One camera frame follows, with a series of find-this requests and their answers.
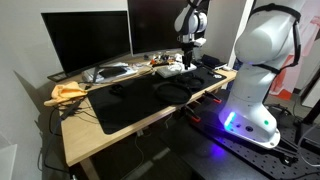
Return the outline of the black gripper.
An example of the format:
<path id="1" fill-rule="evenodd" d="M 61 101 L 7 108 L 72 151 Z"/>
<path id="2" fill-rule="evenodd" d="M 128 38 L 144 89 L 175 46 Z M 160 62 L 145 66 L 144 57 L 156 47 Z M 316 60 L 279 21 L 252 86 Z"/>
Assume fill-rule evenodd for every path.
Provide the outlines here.
<path id="1" fill-rule="evenodd" d="M 195 35 L 194 34 L 187 34 L 181 36 L 181 48 L 184 52 L 184 57 L 182 57 L 182 63 L 184 69 L 187 70 L 191 67 L 192 63 L 192 50 L 194 47 L 195 42 Z"/>

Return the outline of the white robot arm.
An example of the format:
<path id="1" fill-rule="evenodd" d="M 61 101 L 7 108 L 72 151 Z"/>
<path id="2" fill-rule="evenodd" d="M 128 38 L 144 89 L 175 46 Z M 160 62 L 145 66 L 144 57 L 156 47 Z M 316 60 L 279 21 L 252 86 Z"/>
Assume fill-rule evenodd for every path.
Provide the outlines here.
<path id="1" fill-rule="evenodd" d="M 219 121 L 226 132 L 265 149 L 280 142 L 277 121 L 262 104 L 284 62 L 301 54 L 299 21 L 306 0 L 257 0 L 234 51 L 242 63 Z"/>

